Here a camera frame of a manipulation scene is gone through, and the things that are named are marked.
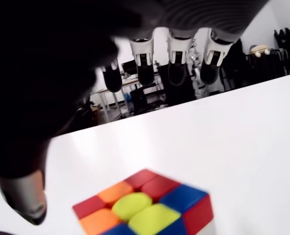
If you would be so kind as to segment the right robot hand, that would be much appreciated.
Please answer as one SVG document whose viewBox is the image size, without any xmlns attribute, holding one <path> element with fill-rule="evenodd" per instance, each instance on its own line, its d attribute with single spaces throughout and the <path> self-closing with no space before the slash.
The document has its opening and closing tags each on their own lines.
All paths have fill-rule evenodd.
<svg viewBox="0 0 290 235">
<path fill-rule="evenodd" d="M 170 30 L 169 63 L 185 63 L 189 41 L 210 28 L 205 82 L 264 0 L 0 0 L 0 192 L 22 218 L 47 212 L 48 146 L 89 94 L 95 70 L 112 68 L 114 37 L 131 41 L 136 62 L 152 65 L 153 30 Z"/>
</svg>

